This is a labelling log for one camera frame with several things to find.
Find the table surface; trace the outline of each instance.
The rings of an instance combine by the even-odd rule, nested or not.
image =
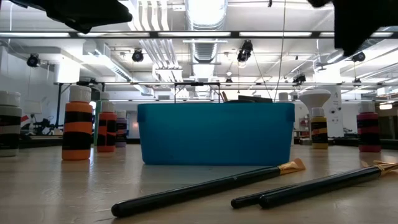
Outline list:
[[[394,162],[398,151],[358,152],[333,146],[294,146],[307,170],[134,217],[113,218],[119,201],[197,184],[258,167],[147,166],[139,145],[115,153],[92,153],[89,161],[62,161],[60,147],[23,149],[0,158],[0,223],[396,223],[398,175],[283,205],[233,210],[232,198],[361,167],[361,160]]]

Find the orange paint bottle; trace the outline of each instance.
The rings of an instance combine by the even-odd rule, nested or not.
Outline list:
[[[63,125],[62,159],[66,161],[90,158],[91,133],[93,131],[93,107],[91,88],[71,86],[69,103],[65,107]]]
[[[116,120],[114,103],[110,101],[102,102],[101,113],[98,122],[98,152],[114,152],[116,149]]]

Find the black paintbrush handle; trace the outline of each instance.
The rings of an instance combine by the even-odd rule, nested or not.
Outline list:
[[[225,190],[235,189],[244,185],[267,180],[280,175],[278,167],[268,167],[232,175],[221,179],[169,190],[157,194],[139,197],[112,206],[115,217],[127,217],[137,213],[147,212],[160,207],[184,202],[198,197],[203,197]]]
[[[295,187],[278,190],[274,193],[263,195],[258,203],[262,208],[272,208],[285,203],[294,202],[304,198],[324,194],[332,190],[367,182],[380,177],[381,170],[371,166],[363,169],[352,170],[341,174],[331,175],[308,182],[303,182]]]
[[[280,187],[277,189],[267,190],[265,192],[260,192],[260,193],[256,193],[256,194],[252,194],[252,195],[248,195],[248,196],[234,198],[231,201],[231,205],[233,208],[243,208],[243,207],[247,207],[250,205],[257,205],[259,203],[259,198],[261,198],[261,196],[263,196],[265,194],[274,193],[279,190],[289,189],[289,188],[295,187],[295,186],[297,186],[297,184],[292,184],[292,185]]]

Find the studio room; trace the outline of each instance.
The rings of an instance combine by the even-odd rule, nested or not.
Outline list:
[[[0,0],[0,223],[395,223],[398,3],[342,2]]]

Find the ceiling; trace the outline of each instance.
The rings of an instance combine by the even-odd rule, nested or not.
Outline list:
[[[282,0],[274,0],[272,7],[267,7],[267,4],[267,1],[229,0],[224,29],[282,31],[285,27],[285,30],[333,30],[334,12],[332,6],[318,10],[312,9],[306,0],[287,0],[286,10],[284,11],[284,1]],[[172,30],[186,30],[185,11],[181,10],[181,8],[184,8],[184,1],[169,0],[168,5],[170,28]],[[1,6],[0,30],[25,32],[72,31],[71,28],[62,23],[47,18],[45,12],[13,6],[8,1],[3,1]],[[127,24],[115,24],[95,27],[93,31],[130,31],[130,28]],[[317,55],[320,58],[326,58],[336,51],[331,39],[285,39],[283,41],[282,39],[253,39],[254,53],[248,60],[246,67],[238,69],[237,51],[242,46],[244,39],[228,39],[227,41],[227,43],[219,44],[216,58],[217,65],[213,74],[216,77],[213,79],[214,81],[224,82],[226,72],[231,72],[234,82],[261,82],[260,74],[268,82],[277,82],[279,79],[282,82],[285,80],[291,82],[292,77],[297,74],[296,72],[291,73],[291,71],[301,65],[300,71],[306,74],[307,82],[314,82],[312,60],[317,59]],[[82,53],[84,42],[83,39],[12,39],[11,45],[58,47],[84,62],[85,56]],[[117,61],[132,77],[143,82],[154,81],[151,74],[153,63],[146,54],[144,54],[143,62],[136,63],[131,59],[134,49],[142,48],[138,39],[97,39],[96,42],[98,45],[106,44],[109,46],[112,50],[111,58]],[[192,60],[189,44],[184,44],[182,39],[174,39],[173,46],[178,62],[182,66],[182,76],[190,78],[192,76]],[[355,68],[353,62],[345,61],[330,66],[339,67],[342,81],[351,82],[355,76],[371,73],[397,63],[397,46],[398,40],[383,40],[366,49],[364,51],[366,60],[358,62]],[[115,74],[104,65],[92,64],[90,68],[90,72],[85,72],[84,76],[93,76],[98,80],[107,82],[115,81]],[[393,70],[373,76],[366,82],[382,82],[395,76],[398,77],[398,74]],[[369,87],[362,90],[372,91],[374,89],[375,87]]]

